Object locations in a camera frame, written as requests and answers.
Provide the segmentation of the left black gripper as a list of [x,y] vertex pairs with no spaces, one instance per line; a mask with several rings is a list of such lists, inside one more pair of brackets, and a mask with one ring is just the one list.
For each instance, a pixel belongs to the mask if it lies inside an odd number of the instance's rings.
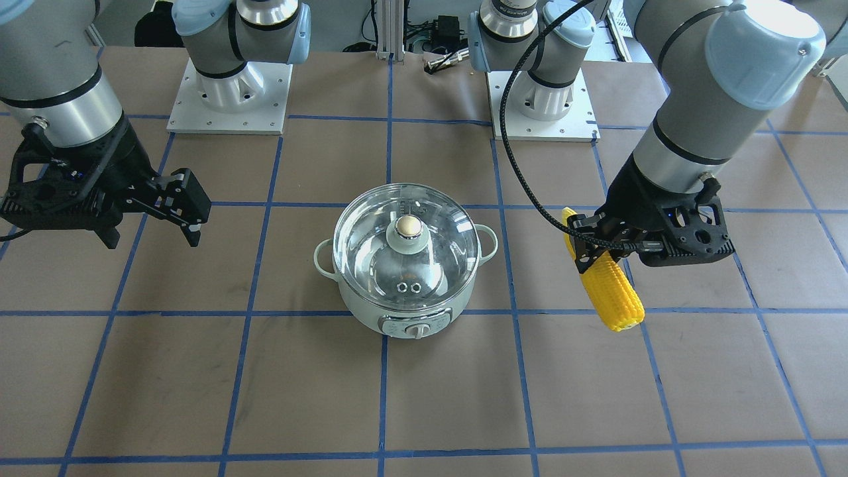
[[[709,175],[694,193],[673,193],[655,186],[629,159],[607,191],[604,213],[575,213],[564,220],[581,235],[606,242],[659,242],[660,250],[639,251],[646,266],[682,266],[718,262],[735,252],[717,193],[721,185]],[[627,251],[592,244],[573,235],[574,263],[585,274],[602,256],[618,262]]]

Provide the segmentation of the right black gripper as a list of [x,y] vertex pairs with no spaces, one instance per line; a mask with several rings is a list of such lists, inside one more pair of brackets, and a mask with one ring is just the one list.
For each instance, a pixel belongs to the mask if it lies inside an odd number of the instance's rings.
[[199,245],[208,195],[188,168],[159,176],[127,117],[79,147],[53,145],[42,122],[31,121],[21,133],[2,199],[6,221],[25,230],[91,230],[115,250],[116,226],[131,211],[176,224],[191,247]]

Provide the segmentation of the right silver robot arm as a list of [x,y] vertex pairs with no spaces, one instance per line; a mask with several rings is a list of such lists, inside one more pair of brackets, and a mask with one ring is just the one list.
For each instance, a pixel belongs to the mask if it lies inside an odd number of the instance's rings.
[[[197,246],[211,202],[194,173],[152,167],[85,29],[99,1],[2,2],[2,103],[22,126],[2,218],[19,235],[88,230],[108,248],[125,213],[175,224]],[[310,49],[302,1],[176,1],[189,54],[168,130],[279,134],[294,64]]]

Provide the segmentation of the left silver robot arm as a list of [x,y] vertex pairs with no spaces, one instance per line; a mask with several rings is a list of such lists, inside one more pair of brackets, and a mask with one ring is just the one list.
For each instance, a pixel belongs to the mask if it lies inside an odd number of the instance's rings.
[[[479,72],[516,72],[535,91],[566,93],[594,35],[592,1],[482,1],[468,45]],[[557,220],[581,274],[636,252],[652,268],[734,253],[717,173],[821,58],[846,54],[846,1],[623,1],[633,36],[670,87],[595,215]]]

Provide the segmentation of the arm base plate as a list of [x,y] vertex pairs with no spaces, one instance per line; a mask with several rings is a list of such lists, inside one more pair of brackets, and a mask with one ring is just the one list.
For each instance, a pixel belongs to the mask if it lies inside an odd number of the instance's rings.
[[505,109],[511,140],[591,142],[600,138],[584,72],[572,84],[551,88],[520,72],[509,91]]
[[176,134],[281,135],[293,66],[249,62],[235,76],[207,78],[188,62],[167,130]]

